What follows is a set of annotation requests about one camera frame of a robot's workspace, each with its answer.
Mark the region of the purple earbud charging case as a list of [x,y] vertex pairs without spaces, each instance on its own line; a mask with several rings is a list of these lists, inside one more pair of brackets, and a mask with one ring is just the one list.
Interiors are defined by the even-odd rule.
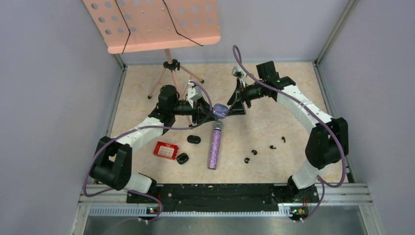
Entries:
[[229,109],[226,105],[216,103],[213,108],[212,112],[218,119],[224,119],[227,116]]

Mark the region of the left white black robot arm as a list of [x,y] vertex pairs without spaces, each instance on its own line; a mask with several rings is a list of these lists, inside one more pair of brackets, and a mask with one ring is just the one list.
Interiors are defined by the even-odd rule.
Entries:
[[125,190],[138,193],[144,202],[152,202],[157,189],[154,180],[143,174],[132,172],[132,155],[149,141],[173,130],[176,116],[191,116],[196,128],[213,120],[213,105],[206,90],[197,82],[189,81],[186,100],[181,100],[176,88],[165,85],[161,88],[158,102],[152,112],[131,130],[115,138],[102,137],[87,177],[91,177],[110,190]]

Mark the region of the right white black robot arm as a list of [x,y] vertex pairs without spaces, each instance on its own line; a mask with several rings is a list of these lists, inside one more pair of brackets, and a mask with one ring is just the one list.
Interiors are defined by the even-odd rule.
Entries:
[[[254,78],[245,68],[235,66],[231,74],[236,77],[236,88],[227,102],[228,116],[244,115],[255,99],[270,97],[284,106],[309,134],[305,148],[306,159],[295,174],[289,177],[287,196],[294,202],[307,195],[307,188],[316,181],[338,188],[346,179],[346,155],[348,154],[348,124],[340,117],[334,118],[318,108],[288,76],[280,77],[272,61],[256,67],[259,78],[248,85],[247,77]],[[321,178],[327,166],[342,163],[339,183],[330,184]]]

